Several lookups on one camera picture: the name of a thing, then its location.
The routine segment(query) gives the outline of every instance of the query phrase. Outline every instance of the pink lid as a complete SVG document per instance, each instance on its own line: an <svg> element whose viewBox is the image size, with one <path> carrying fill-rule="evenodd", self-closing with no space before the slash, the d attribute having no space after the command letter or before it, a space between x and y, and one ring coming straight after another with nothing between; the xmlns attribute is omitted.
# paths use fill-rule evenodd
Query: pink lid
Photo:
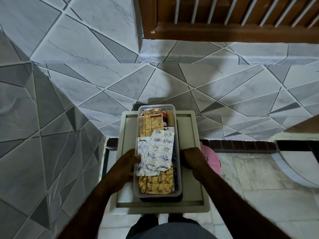
<svg viewBox="0 0 319 239"><path fill-rule="evenodd" d="M205 146L200 142L200 149L202 153L204 154L207 163L209 166L217 173L220 174L221 165L220 160L217 156L217 154L209 147Z"/></svg>

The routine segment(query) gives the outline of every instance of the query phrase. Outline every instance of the dark pants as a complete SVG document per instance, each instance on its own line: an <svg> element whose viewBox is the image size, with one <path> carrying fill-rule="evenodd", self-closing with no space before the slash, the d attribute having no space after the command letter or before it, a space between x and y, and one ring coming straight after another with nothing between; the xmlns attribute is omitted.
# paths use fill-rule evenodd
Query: dark pants
<svg viewBox="0 0 319 239"><path fill-rule="evenodd" d="M199 225L197 221L194 221L192 219L187 219L183 217L182 214L170 214L168 217L168 223L170 222L187 222L187 223L193 223L196 225ZM145 214L141 216L140 219L138 219L137 223L133 225L129 231L129 233L126 236L126 239L129 239L130 237L141 233L143 231L149 230L155 226L158 226L159 221L155 214Z"/></svg>

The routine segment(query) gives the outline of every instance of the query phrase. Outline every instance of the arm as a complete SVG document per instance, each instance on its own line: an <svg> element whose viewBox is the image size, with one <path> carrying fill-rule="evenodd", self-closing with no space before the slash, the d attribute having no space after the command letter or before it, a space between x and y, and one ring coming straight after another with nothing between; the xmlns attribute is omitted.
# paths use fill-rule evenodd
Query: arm
<svg viewBox="0 0 319 239"><path fill-rule="evenodd" d="M281 229L243 200L208 165L198 148L182 150L193 175L206 189L229 232L237 238L290 239Z"/></svg>
<svg viewBox="0 0 319 239"><path fill-rule="evenodd" d="M58 238L94 239L110 196L121 190L124 184L129 181L131 168L138 162L140 162L140 157L134 156L134 149L120 157L105 178L91 192Z"/></svg>

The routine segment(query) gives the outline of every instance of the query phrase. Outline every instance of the plastic container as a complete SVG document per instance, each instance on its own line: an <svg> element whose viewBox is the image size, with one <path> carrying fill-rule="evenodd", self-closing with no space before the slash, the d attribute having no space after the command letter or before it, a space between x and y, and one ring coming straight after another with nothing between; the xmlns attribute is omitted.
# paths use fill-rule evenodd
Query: plastic container
<svg viewBox="0 0 319 239"><path fill-rule="evenodd" d="M176 112L175 107L171 104L163 104L163 105L147 105L141 106L138 109L138 115L140 115L145 109L150 108L161 108L164 112L173 111L173 123L174 123L174 143L176 146L176 161L173 162L173 169L176 171L174 174L174 187L175 191L170 194L143 194L141 193L141 189L138 184L138 176L136 175L137 164L134 165L134 179L133 179L133 191L134 195L140 198L142 201L147 202L178 202L182 199L182 183L181 183L181 161L179 155L179 144L178 144L178 130L177 130L177 120L176 120ZM138 130L136 133L136 137L139 137L139 119L138 119ZM137 140L135 144L135 153L137 153Z"/></svg>

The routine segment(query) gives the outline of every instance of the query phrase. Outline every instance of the person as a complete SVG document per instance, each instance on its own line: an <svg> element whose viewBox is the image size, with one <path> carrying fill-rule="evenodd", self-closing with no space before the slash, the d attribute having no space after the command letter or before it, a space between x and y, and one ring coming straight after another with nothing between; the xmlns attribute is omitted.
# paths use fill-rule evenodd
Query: person
<svg viewBox="0 0 319 239"><path fill-rule="evenodd" d="M188 148L181 152L189 167L193 170L195 179L204 186L212 199L233 239L290 238L250 206L217 175L209 167L199 148ZM140 162L140 157L134 156L134 149L129 150L120 157L105 178L91 192L58 238L96 238L110 196L122 189L124 184L129 181L131 168L138 162ZM186 219L180 214L171 214L168 218L168 223L161 225L158 224L155 215L147 214L142 216L131 227L126 239L147 238L193 239L216 237L202 228L197 221Z"/></svg>

